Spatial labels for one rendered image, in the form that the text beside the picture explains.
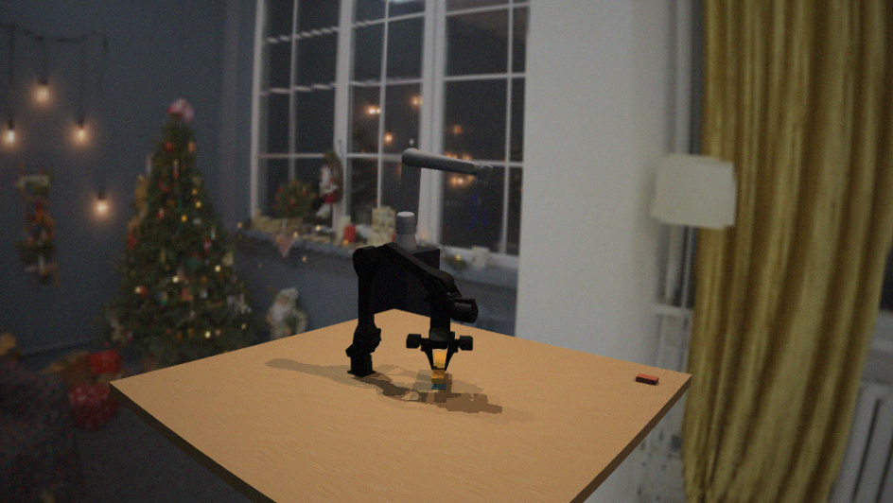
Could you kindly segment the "small orange-red block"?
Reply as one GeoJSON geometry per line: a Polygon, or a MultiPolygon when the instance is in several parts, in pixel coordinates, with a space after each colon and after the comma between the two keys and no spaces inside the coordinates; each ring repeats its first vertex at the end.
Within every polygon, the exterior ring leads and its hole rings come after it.
{"type": "Polygon", "coordinates": [[[640,374],[638,374],[638,375],[636,376],[636,381],[637,381],[637,382],[640,382],[640,383],[641,383],[641,382],[642,382],[642,383],[646,383],[646,384],[649,384],[649,385],[652,385],[652,386],[655,385],[656,383],[658,383],[658,380],[659,380],[659,377],[656,377],[656,376],[650,376],[650,375],[647,375],[647,374],[644,374],[644,373],[640,373],[640,374]]]}

